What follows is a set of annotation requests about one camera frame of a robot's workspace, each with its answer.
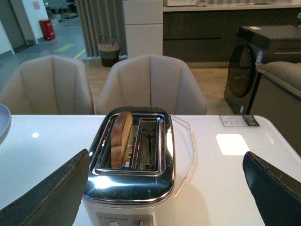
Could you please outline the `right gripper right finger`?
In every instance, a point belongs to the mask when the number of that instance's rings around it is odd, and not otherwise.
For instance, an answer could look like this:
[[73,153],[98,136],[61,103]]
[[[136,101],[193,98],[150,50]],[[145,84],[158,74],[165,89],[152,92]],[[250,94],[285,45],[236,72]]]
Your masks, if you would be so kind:
[[299,226],[301,183],[250,151],[242,167],[264,224]]

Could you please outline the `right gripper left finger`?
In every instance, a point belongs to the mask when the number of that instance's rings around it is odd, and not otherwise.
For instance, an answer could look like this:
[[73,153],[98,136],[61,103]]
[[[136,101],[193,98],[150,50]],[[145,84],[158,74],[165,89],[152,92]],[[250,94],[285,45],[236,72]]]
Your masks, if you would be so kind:
[[71,226],[86,188],[89,154],[83,149],[0,211],[2,226]]

